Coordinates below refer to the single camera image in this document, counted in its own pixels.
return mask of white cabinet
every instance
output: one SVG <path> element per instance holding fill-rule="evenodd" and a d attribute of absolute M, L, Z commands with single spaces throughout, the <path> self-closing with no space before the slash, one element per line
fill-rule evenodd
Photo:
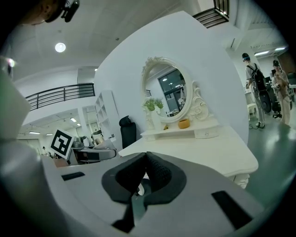
<path fill-rule="evenodd" d="M 94 106 L 99 127 L 104 139 L 113 142 L 117 150 L 122 150 L 119 117 L 111 90 L 102 91 Z"/>

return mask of woman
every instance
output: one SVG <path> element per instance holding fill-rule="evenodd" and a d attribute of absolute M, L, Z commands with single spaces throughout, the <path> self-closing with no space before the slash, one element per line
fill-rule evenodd
<path fill-rule="evenodd" d="M 286 125 L 289 125 L 290 121 L 290 97 L 288 92 L 288 77 L 287 74 L 280 69 L 278 60 L 273 61 L 273 67 L 276 71 L 272 83 L 275 86 L 275 91 L 277 93 L 277 98 L 279 100 L 279 103 L 281 105 L 282 109 L 282 119 L 281 122 L 283 122 Z"/>

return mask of white chair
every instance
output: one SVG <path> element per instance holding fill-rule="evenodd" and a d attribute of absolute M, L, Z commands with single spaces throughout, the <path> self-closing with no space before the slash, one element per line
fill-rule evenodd
<path fill-rule="evenodd" d="M 248 107 L 248 117 L 249 117 L 249 121 L 250 121 L 250 112 L 252 112 L 252 114 L 255 113 L 256 104 L 251 103 L 251 104 L 248 104 L 247 107 Z"/>

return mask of green plant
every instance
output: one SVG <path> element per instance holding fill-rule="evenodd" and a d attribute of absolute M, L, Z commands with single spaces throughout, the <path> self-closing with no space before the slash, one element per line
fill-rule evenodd
<path fill-rule="evenodd" d="M 155 103 L 155 105 L 156 105 L 157 107 L 159 107 L 160 109 L 163 108 L 163 103 L 162 103 L 161 99 L 155 99 L 155 100 L 154 100 L 154 103 Z"/>
<path fill-rule="evenodd" d="M 149 111 L 153 111 L 155 109 L 155 100 L 153 98 L 146 100 L 143 104 L 144 107 L 147 107 Z"/>

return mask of desk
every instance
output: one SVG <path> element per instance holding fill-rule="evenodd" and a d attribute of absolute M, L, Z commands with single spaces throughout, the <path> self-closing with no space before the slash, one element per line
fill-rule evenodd
<path fill-rule="evenodd" d="M 221 127 L 218 137 L 208 139 L 165 138 L 144 141 L 143 138 L 119 152 L 127 156 L 138 152 L 157 152 L 210 167 L 245 188 L 249 174 L 258 162 L 239 135 L 230 127 Z"/>

